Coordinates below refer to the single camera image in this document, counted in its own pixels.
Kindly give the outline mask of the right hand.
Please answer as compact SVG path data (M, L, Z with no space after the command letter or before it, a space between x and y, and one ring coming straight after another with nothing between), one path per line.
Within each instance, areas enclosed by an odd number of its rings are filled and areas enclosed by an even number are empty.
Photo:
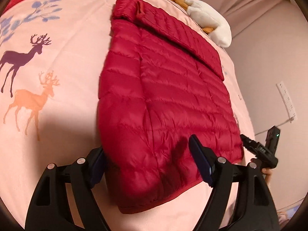
M267 186L270 188L270 182L271 182L272 175L273 175L272 169L262 167L262 161L257 159L257 158L252 158L250 161L255 163L257 165L257 167L260 168L260 171L262 172L264 180L265 180Z

